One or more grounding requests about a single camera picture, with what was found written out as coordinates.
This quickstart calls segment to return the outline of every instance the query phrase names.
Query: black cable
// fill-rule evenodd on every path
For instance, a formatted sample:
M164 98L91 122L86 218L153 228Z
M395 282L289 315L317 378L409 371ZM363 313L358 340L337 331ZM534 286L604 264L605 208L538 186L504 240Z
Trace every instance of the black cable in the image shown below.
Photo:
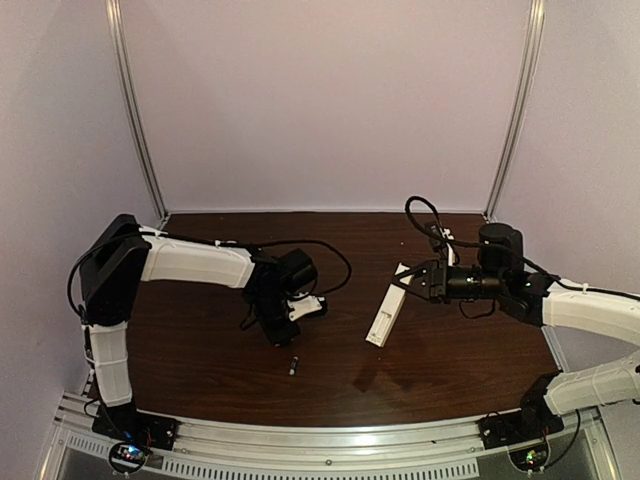
M91 415L89 412L87 412L87 407L99 401L100 401L100 398L94 398L93 400L89 400L87 403L85 403L84 406L82 407L84 414L87 415L88 417L93 418L94 420L97 419L98 418L97 415Z
M333 292L337 292L338 290L344 288L347 285L347 283L349 283L349 280L351 280L351 275L353 274L353 268L351 267L351 263L349 262L347 257L336 247L334 247L330 243L327 243L323 240L312 240L312 239L303 238L303 239L295 239L295 240L274 240L273 242L266 242L266 243L228 242L228 243L220 244L220 246L223 246L223 247L236 247L236 248L268 248L268 247L277 247L279 245L320 245L326 248L327 250L330 250L331 252L333 252L342 261L342 263L347 269L347 273L345 274L345 277L337 285L334 285L333 287L328 288L323 292L316 293L315 295L317 296L323 296Z
M513 250L511 250L509 247L506 247L504 245L498 245L498 244L492 244L492 243L484 244L484 243L479 243L479 242L463 242L463 241L455 240L455 239L454 240L450 240L448 238L443 237L442 235L437 235L437 234L433 233L432 231L424 228L422 225L420 225L420 222L418 222L416 220L413 212L411 211L411 204L413 202L416 202L416 201L419 201L419 202L422 202L422 203L426 204L427 206L429 206L429 208L432 208L433 211L435 211L435 207L428 200L426 200L425 198L420 197L418 195L413 195L413 196L409 197L407 199L405 205L404 205L405 214L407 215L407 218L409 219L411 224L414 226L414 228L416 230L418 230L419 232L421 232L422 234L426 235L429 238L433 238L434 240L438 240L438 241L445 242L445 243L448 243L450 245L455 245L455 246L462 247L462 248L493 248L495 250L501 250L503 252L507 252L511 256L513 256L515 259L521 260L525 265L531 267L536 272L544 275L546 278L548 278L549 280L557 283L560 287L562 287L562 288L564 288L566 290L571 290L571 291L576 291L576 292L587 291L587 292L593 292L593 293L603 293L603 294L606 294L606 295L614 295L614 296L617 296L617 297L629 298L631 300L637 300L637 301L640 302L640 296L633 295L631 293L621 292L621 291L617 291L617 290L607 290L607 289L604 289L604 288L587 287L585 289L583 287L573 287L573 286L566 285L566 284L562 283L562 281L559 280L556 275L552 275L547 270L542 268L540 265L538 265L537 263L533 262L532 260L529 260L525 256L517 255L515 252L513 252Z
M640 302L640 296L634 295L633 293L620 292L618 290L608 290L606 288L597 288L597 287L587 287L585 289L584 287L574 287L572 285L566 285L566 284L562 283L561 280L555 280L555 282L558 285L560 285L562 288L567 289L567 290L571 290L573 292L582 292L582 291L586 290L587 292L603 293L605 295L614 295L616 297L628 298L630 300L636 300L636 301Z
M490 317L491 315L493 315L494 313L496 313L496 301L493 300L491 302L491 308L489 309L489 311L484 312L484 313L478 313L477 315L468 315L467 312L464 311L464 308L462 308L462 304L463 303L474 303L473 301L466 301L466 300L460 300L460 302L458 303L458 308L460 309L460 313L462 313L462 316L464 318L468 318L469 320L477 320L478 318L486 318L486 317Z
M567 445L567 448L564 449L564 451L558 456L558 458L556 458L552 462L549 462L547 465L545 465L544 467L545 470L553 467L556 463L562 460L567 455L567 453L569 453L569 450L571 450L571 447L573 447L573 445L576 443L576 439L578 438L578 434L580 433L580 424L582 423L582 417L580 416L579 410L576 410L576 415L578 416L578 424L576 425L576 431L574 432L573 437L569 442L569 445Z

